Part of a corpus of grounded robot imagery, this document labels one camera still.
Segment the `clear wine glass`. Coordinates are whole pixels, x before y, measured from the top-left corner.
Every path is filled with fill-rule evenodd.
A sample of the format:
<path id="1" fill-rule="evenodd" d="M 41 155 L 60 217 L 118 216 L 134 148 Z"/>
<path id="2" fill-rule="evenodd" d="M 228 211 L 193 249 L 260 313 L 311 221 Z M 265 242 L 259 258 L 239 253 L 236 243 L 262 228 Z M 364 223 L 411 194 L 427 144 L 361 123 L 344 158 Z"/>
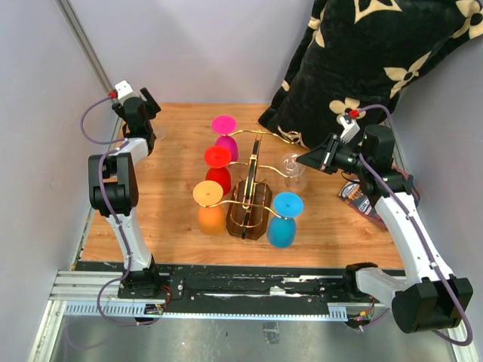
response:
<path id="1" fill-rule="evenodd" d="M 168 130 L 166 127 L 159 126 L 154 128 L 154 134 L 157 141 L 163 140 L 167 136 Z"/>
<path id="2" fill-rule="evenodd" d="M 306 167 L 297 162 L 297 153 L 288 153 L 281 159 L 279 170 L 284 174 L 285 185 L 292 192 L 301 192 L 306 188 Z"/>

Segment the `clear wine glass front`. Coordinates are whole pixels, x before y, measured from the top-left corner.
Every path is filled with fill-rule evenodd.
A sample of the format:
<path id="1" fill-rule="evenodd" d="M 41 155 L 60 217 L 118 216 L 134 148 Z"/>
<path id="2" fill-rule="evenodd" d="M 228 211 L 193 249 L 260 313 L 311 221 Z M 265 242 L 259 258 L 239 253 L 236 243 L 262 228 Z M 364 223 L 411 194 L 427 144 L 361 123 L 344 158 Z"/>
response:
<path id="1" fill-rule="evenodd" d="M 285 185 L 292 192 L 301 192 L 306 188 L 306 167 L 297 162 L 297 153 L 288 153 L 281 159 L 279 170 L 284 174 Z"/>

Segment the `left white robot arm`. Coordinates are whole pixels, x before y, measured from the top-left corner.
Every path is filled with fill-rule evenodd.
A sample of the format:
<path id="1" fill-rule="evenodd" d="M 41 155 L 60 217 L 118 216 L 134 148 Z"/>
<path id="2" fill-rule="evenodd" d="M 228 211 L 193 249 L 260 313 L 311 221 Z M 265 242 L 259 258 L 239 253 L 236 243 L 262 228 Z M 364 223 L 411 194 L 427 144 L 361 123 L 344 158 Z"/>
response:
<path id="1" fill-rule="evenodd" d="M 88 159 L 89 201 L 111 225 L 122 251 L 124 274 L 118 297 L 153 299 L 162 291 L 162 280 L 137 218 L 139 190 L 134 166 L 154 149 L 151 120 L 161 107 L 146 88 L 136 92 L 125 80 L 114 86 L 109 98 L 115 101 L 112 110 L 125 124 L 118 146 Z"/>

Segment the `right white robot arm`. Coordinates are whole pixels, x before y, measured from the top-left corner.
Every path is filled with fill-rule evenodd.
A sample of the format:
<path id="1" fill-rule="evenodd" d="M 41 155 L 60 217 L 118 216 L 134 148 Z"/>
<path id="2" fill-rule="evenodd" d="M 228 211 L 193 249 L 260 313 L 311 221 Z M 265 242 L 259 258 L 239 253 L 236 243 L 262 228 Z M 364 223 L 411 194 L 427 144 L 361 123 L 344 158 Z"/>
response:
<path id="1" fill-rule="evenodd" d="M 418 215 L 412 185 L 393 168 L 392 130 L 366 127 L 361 147 L 351 149 L 337 135 L 301 155 L 297 162 L 332 174 L 357 176 L 362 192 L 391 234 L 403 262 L 399 280 L 371 262 L 348 265 L 343 295 L 357 302 L 369 295 L 385 305 L 404 333 L 433 331 L 468 324 L 465 310 L 473 295 L 468 278 L 457 277 L 436 250 Z"/>

